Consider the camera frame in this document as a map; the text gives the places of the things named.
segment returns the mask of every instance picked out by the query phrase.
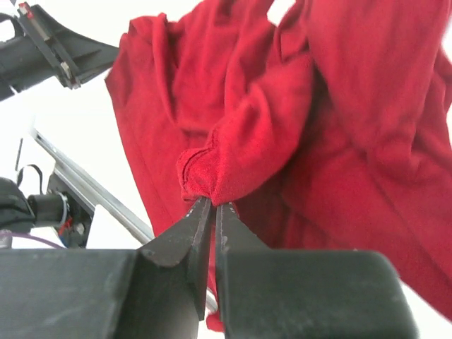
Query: red component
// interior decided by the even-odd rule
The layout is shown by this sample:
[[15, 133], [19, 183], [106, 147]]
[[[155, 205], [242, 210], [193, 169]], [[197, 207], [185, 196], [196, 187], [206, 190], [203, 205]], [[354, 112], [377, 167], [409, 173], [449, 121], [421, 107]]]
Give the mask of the red component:
[[69, 217], [68, 220], [66, 220], [66, 222], [60, 227], [59, 231], [58, 231], [58, 235], [61, 236], [64, 233], [64, 230], [67, 228], [70, 228], [70, 226], [72, 225], [72, 217]]
[[272, 3], [122, 37], [107, 87], [155, 234], [235, 201], [271, 247], [380, 251], [452, 319], [451, 1], [299, 0], [278, 27]]
[[29, 18], [29, 19], [34, 18], [33, 12], [31, 10], [30, 6], [26, 2], [20, 3], [19, 7], [23, 8], [26, 11], [27, 18]]

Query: metal rail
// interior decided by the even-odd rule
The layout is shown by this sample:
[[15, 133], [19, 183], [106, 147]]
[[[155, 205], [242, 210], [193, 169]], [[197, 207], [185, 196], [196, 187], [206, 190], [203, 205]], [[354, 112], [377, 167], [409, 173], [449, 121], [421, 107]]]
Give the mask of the metal rail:
[[[152, 228], [96, 182], [84, 169], [60, 152], [37, 130], [31, 131], [30, 135], [55, 159], [55, 175], [73, 190], [92, 212], [96, 205], [101, 205], [140, 243], [146, 244], [154, 239]], [[207, 291], [206, 307], [210, 312], [218, 309], [215, 297], [210, 290]]]

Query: red towel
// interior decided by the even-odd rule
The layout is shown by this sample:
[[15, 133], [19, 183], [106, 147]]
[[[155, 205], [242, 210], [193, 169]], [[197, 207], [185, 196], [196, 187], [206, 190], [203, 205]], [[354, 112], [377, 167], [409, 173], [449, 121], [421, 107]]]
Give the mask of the red towel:
[[107, 87], [156, 235], [198, 196], [234, 201], [271, 247], [382, 252], [452, 319], [450, 1], [300, 0], [278, 27], [271, 4], [205, 0], [121, 39]]

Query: white background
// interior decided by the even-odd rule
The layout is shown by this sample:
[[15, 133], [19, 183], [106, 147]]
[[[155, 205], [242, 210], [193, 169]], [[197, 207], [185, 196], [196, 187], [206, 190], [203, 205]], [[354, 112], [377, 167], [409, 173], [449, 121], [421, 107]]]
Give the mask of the white background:
[[[30, 0], [28, 3], [40, 4], [62, 25], [77, 33], [117, 46], [121, 34], [127, 31], [131, 18], [165, 12], [170, 20], [177, 20], [198, 2], [197, 0]], [[291, 1], [281, 1], [282, 6], [286, 6], [285, 2]], [[11, 3], [0, 0], [0, 12], [14, 13]], [[7, 32], [8, 29], [9, 27], [0, 25], [0, 40], [12, 36], [12, 32]], [[452, 35], [445, 36], [444, 48], [451, 56]], [[21, 95], [0, 102], [0, 176], [14, 177], [13, 168], [18, 141], [34, 126], [150, 225], [124, 155], [104, 77], [105, 74], [76, 91], [62, 88], [56, 79], [50, 79]], [[104, 210], [97, 219], [102, 218], [104, 222], [96, 223], [99, 227], [105, 225], [105, 220], [109, 219]], [[52, 233], [42, 235], [53, 237]], [[32, 246], [25, 245], [25, 242], [27, 241], [19, 241], [16, 244]], [[112, 244], [97, 242], [94, 247], [134, 246], [133, 241], [127, 245]], [[419, 309], [424, 307], [422, 301], [415, 300]], [[415, 316], [419, 323], [422, 322], [423, 338], [452, 338], [451, 325], [442, 321], [434, 312], [428, 310], [424, 313], [417, 312]], [[207, 333], [204, 327], [201, 332]]]

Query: bolt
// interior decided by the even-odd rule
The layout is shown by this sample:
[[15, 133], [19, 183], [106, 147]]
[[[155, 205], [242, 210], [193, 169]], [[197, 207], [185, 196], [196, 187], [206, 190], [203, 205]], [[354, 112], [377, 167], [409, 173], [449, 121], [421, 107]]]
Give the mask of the bolt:
[[150, 258], [151, 256], [154, 255], [155, 252], [152, 251], [152, 250], [150, 250], [150, 249], [142, 249], [142, 250], [141, 250], [141, 253], [142, 253], [145, 257]]
[[79, 223], [74, 227], [74, 230], [77, 231], [79, 233], [79, 235], [83, 235], [83, 233], [85, 233], [85, 225], [82, 223]]
[[10, 249], [13, 245], [13, 237], [9, 233], [11, 233], [10, 230], [0, 232], [0, 249]]

